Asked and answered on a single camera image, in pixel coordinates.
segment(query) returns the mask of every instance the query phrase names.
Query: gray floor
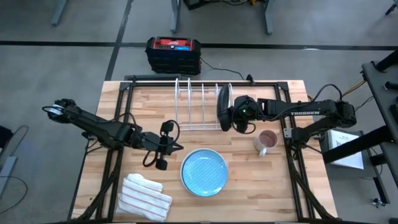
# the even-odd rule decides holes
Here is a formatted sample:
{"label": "gray floor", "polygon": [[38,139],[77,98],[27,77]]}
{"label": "gray floor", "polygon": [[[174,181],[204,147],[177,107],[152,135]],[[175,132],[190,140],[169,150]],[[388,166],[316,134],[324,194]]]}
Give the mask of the gray floor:
{"label": "gray floor", "polygon": [[[0,40],[114,41],[126,2],[70,1],[55,28],[50,25],[53,1],[1,1]],[[264,35],[260,4],[252,9],[217,3],[191,12],[182,5],[177,35],[214,43],[397,45],[398,12],[383,16],[391,4],[390,0],[280,0],[274,7],[275,33],[271,37]],[[170,35],[170,8],[169,1],[134,0],[123,41],[145,42],[151,36]],[[59,98],[72,98],[95,112],[111,52],[110,47],[0,46],[0,124],[13,130],[22,124],[30,126],[12,173],[27,182],[29,192],[15,209],[0,215],[1,223],[57,222],[67,217],[85,141],[78,128],[48,120],[40,107]],[[326,83],[347,89],[360,76],[362,63],[389,53],[203,49],[202,57],[213,66],[250,73],[257,80],[305,80],[307,91],[314,95]],[[143,74],[153,74],[144,49],[122,48],[112,80]],[[204,65],[195,79],[239,77]],[[370,95],[364,85],[345,99],[364,101]],[[326,89],[320,98],[335,99],[337,94]],[[358,111],[357,118],[352,130],[368,132],[383,125],[373,101]],[[377,197],[372,181],[331,179],[339,217],[387,223],[398,208],[398,193],[387,166],[382,178],[391,204],[379,209],[370,203]],[[0,198],[0,211],[21,193],[23,187],[10,181]]]}

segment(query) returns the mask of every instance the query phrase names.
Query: wooden table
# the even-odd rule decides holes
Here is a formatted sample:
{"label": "wooden table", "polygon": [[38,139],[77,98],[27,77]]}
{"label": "wooden table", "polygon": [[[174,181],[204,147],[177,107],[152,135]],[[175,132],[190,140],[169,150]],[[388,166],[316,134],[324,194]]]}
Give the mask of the wooden table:
{"label": "wooden table", "polygon": [[[307,101],[304,82],[301,80],[287,81],[292,102]],[[118,97],[120,82],[105,82],[98,104],[97,115],[112,119]],[[256,99],[275,99],[275,91],[269,87],[234,87],[234,98],[249,95]],[[201,93],[192,95],[192,120],[201,121]],[[158,133],[162,122],[175,119],[174,87],[135,87],[131,112],[143,131]],[[205,92],[205,120],[215,122],[216,96]],[[187,123],[187,96],[178,97],[179,122]],[[296,117],[297,126],[313,123],[311,116]],[[178,143],[184,150],[177,151],[167,157],[167,171],[157,170],[154,166],[145,168],[142,159],[146,151],[125,148],[119,188],[123,178],[130,173],[139,173],[149,180],[164,185],[163,194],[173,197],[167,222],[273,222],[296,221],[292,186],[287,167],[284,142],[279,121],[256,122],[257,130],[253,134],[243,135],[234,130],[222,131],[184,131]],[[258,156],[253,140],[255,135],[264,129],[271,129],[279,135],[278,145],[267,151],[263,158]],[[309,145],[319,149],[317,141],[311,140]],[[219,152],[229,168],[229,179],[226,187],[214,197],[201,198],[189,193],[180,180],[180,166],[185,156],[198,148],[209,148]],[[335,204],[322,155],[311,150],[303,150],[305,167],[310,188],[329,213],[336,216]],[[73,215],[82,214],[91,200],[98,193],[104,170],[106,149],[100,149],[86,156],[83,172]],[[104,212],[108,211],[110,190],[105,200]],[[304,215],[307,208],[303,193],[300,190],[301,204]],[[114,214],[114,222],[145,222],[145,218],[132,215]]]}

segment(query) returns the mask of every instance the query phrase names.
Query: white towel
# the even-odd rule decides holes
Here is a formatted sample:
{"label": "white towel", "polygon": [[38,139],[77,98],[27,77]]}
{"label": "white towel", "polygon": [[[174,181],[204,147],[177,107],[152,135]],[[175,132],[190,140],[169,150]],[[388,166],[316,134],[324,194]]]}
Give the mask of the white towel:
{"label": "white towel", "polygon": [[163,186],[160,183],[146,180],[139,174],[129,174],[123,180],[116,213],[132,213],[153,221],[164,222],[172,198],[160,193],[161,189]]}

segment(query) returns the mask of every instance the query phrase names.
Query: white mug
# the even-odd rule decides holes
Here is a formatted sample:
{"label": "white mug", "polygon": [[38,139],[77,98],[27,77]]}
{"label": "white mug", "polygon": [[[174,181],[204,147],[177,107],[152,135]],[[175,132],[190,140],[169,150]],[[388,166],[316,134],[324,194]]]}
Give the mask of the white mug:
{"label": "white mug", "polygon": [[271,130],[262,131],[254,139],[254,146],[260,152],[259,156],[264,157],[266,155],[267,149],[275,147],[278,143],[278,136],[275,132]]}

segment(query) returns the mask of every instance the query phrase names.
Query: light blue ceramic plate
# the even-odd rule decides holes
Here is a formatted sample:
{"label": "light blue ceramic plate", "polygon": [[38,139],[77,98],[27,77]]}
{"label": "light blue ceramic plate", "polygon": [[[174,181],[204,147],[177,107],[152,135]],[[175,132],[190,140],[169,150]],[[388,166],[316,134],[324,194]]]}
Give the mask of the light blue ceramic plate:
{"label": "light blue ceramic plate", "polygon": [[194,195],[210,197],[224,188],[228,180],[228,167],[216,151],[197,149],[182,162],[181,180]]}

